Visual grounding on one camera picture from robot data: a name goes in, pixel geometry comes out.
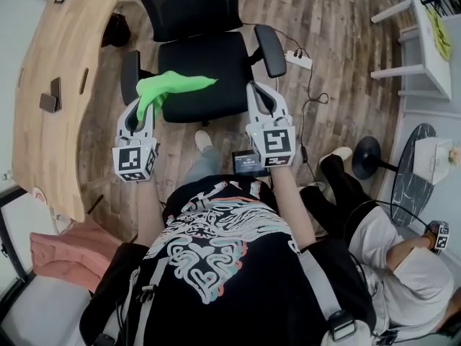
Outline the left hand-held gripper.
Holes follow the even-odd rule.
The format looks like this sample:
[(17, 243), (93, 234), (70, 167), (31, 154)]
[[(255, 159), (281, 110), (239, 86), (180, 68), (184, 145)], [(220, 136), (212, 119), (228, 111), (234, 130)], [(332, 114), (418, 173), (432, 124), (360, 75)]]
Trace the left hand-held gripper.
[(144, 117), (142, 136), (137, 116), (139, 99), (131, 102), (119, 116), (115, 147), (112, 149), (115, 174), (123, 182), (146, 182), (153, 174), (153, 165), (158, 156), (158, 143), (153, 138), (155, 129), (155, 107), (151, 103)]

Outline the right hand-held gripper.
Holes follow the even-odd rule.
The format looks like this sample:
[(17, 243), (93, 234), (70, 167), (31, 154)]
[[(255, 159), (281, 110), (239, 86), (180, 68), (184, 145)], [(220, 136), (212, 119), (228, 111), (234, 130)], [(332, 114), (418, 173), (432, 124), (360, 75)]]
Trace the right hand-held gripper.
[[(285, 98), (272, 87), (250, 81), (246, 85), (249, 123), (246, 133), (264, 168), (288, 167), (295, 157), (295, 126), (287, 114)], [(276, 118), (259, 122), (260, 117)]]

